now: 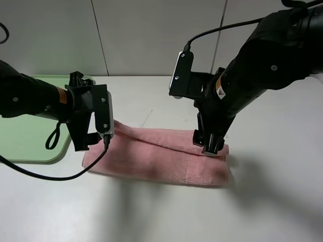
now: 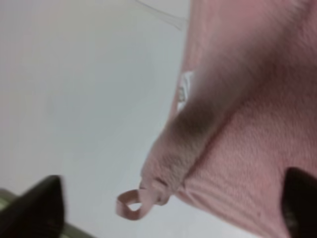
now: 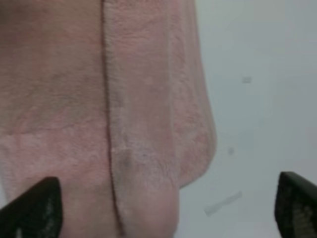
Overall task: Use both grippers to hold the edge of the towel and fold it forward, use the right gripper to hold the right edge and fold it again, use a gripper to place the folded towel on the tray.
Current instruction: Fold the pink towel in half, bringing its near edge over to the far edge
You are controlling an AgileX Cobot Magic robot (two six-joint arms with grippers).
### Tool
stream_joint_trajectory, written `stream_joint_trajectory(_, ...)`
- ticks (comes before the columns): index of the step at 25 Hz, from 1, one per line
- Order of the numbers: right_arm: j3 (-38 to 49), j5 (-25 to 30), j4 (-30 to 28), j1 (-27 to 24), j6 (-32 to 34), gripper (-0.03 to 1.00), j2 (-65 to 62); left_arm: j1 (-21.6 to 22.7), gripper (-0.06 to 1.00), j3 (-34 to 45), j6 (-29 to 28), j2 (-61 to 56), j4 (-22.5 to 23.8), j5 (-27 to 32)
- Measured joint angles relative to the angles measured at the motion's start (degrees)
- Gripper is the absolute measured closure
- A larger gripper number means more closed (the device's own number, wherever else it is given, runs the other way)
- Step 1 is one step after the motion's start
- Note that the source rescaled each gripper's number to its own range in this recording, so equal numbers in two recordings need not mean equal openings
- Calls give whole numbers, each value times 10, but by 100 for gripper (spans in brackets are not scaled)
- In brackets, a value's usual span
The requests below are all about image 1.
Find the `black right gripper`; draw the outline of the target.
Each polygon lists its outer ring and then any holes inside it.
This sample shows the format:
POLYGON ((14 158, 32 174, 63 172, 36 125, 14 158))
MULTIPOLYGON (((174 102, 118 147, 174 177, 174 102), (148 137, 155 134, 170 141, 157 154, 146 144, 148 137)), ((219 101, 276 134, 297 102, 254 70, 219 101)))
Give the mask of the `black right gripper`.
POLYGON ((187 96, 184 97, 192 99, 193 106, 198 109, 198 129, 194 130, 192 142, 203 147, 202 153, 210 156, 223 149, 224 136, 234 120, 226 117, 226 110, 216 93, 216 82, 224 70, 218 68, 215 74, 191 71, 187 96))

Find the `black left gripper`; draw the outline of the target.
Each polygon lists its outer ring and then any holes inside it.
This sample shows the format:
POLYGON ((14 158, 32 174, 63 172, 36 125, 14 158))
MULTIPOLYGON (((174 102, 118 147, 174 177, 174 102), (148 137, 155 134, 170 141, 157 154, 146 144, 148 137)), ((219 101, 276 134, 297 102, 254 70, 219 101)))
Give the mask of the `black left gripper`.
POLYGON ((67 128, 75 151, 86 151, 103 137, 95 128, 91 95, 94 85, 93 80, 84 80, 82 73, 73 72, 70 74, 69 84, 65 86, 69 94, 68 104, 71 105, 71 111, 67 116, 67 128))

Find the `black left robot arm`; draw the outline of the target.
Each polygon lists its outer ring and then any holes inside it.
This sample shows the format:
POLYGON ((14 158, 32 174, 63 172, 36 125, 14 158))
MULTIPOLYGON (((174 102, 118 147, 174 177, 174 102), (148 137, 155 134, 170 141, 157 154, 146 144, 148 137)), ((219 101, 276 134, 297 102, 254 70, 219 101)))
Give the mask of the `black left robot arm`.
POLYGON ((19 73, 1 62, 1 116, 13 118, 32 115, 57 120, 45 147, 52 150, 66 124, 76 151, 86 151, 103 140, 109 146, 114 135, 111 94, 106 85, 84 79, 80 72, 70 73, 64 88, 19 73))

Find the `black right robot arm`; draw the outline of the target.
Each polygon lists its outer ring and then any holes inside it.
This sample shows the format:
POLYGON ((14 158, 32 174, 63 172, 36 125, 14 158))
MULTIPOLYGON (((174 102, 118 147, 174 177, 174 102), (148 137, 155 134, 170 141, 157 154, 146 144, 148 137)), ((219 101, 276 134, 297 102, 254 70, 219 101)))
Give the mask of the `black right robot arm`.
POLYGON ((169 95, 198 109, 193 144, 216 155, 235 116, 267 90, 322 73, 322 1, 283 1, 284 10, 253 20, 255 30, 226 68, 191 70, 191 41, 179 53, 169 95))

